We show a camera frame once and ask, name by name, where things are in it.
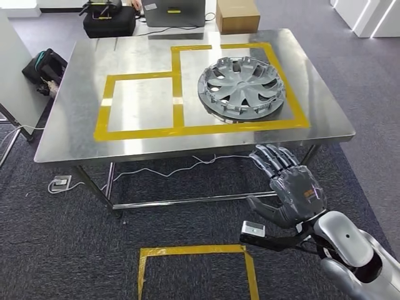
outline gray robot arm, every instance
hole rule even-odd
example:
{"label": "gray robot arm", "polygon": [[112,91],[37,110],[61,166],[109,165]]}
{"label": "gray robot arm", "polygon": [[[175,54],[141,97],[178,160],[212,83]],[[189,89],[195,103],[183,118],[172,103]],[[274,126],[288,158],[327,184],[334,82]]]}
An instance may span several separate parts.
{"label": "gray robot arm", "polygon": [[357,300],[400,300],[398,261],[344,214],[328,211],[319,184],[288,150],[272,145],[256,148],[251,157],[271,179],[269,186],[282,206],[272,207],[250,196],[251,208],[282,228],[301,223],[303,230],[295,237],[270,239],[266,238],[264,226],[245,221],[241,241],[282,251],[311,236],[326,246],[321,256],[321,267],[343,293]]}

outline yellow tape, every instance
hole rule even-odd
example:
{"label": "yellow tape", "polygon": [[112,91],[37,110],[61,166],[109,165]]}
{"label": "yellow tape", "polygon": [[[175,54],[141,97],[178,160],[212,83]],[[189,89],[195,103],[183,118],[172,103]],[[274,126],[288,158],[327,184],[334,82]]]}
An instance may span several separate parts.
{"label": "yellow tape", "polygon": [[[286,99],[293,113],[293,119],[261,122],[244,122],[235,124],[219,124],[206,126],[184,125],[183,99],[182,97],[182,75],[180,51],[209,50],[211,45],[173,46],[171,72],[154,72],[140,74],[122,74],[107,76],[103,93],[103,101],[99,109],[99,117],[94,133],[97,141],[113,141],[123,139],[163,138],[171,136],[190,136],[200,134],[238,133],[245,131],[266,131],[291,128],[309,128],[310,125],[303,112],[294,92],[291,89],[285,72],[268,42],[252,42],[247,44],[222,44],[221,49],[263,48],[268,60],[273,65],[285,83]],[[143,129],[136,131],[108,131],[108,122],[116,81],[152,78],[172,78],[173,127],[159,129]]]}
{"label": "yellow tape", "polygon": [[144,284],[144,271],[147,257],[150,256],[167,256],[167,255],[193,255],[193,254],[211,254],[211,253],[244,253],[247,270],[247,280],[250,290],[251,300],[259,300],[259,290],[254,270],[254,263],[251,256],[246,252],[243,245],[204,245],[204,246],[183,246],[183,247],[158,247],[158,248],[141,248],[139,258],[139,270],[137,272],[137,298],[142,299]]}

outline stainless steel table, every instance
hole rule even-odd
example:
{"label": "stainless steel table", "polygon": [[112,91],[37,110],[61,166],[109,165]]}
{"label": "stainless steel table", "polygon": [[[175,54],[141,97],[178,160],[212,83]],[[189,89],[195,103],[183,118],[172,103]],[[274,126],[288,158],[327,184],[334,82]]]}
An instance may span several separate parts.
{"label": "stainless steel table", "polygon": [[[269,61],[285,81],[288,101],[272,119],[226,124],[207,112],[198,77],[218,58]],[[252,150],[255,144],[309,145],[349,141],[353,127],[288,29],[220,36],[218,32],[78,41],[35,156],[37,163],[72,166],[117,216],[120,209],[246,195],[112,204],[115,163]],[[82,165],[109,162],[106,193]],[[266,192],[258,196],[272,196]]]}

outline cardboard box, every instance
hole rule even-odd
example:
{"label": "cardboard box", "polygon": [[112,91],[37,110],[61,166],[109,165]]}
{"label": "cardboard box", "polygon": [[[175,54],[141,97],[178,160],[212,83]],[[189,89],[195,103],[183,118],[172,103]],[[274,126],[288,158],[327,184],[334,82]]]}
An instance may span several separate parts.
{"label": "cardboard box", "polygon": [[253,0],[217,0],[216,21],[221,34],[257,33],[260,13]]}

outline black case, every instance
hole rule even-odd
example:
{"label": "black case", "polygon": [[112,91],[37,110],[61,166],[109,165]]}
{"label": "black case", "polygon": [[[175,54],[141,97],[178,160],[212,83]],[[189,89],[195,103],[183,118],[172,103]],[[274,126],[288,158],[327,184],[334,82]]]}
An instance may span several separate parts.
{"label": "black case", "polygon": [[109,20],[93,19],[93,15],[89,12],[84,20],[84,29],[91,39],[131,36],[136,26],[135,12],[133,7],[124,6],[118,14]]}

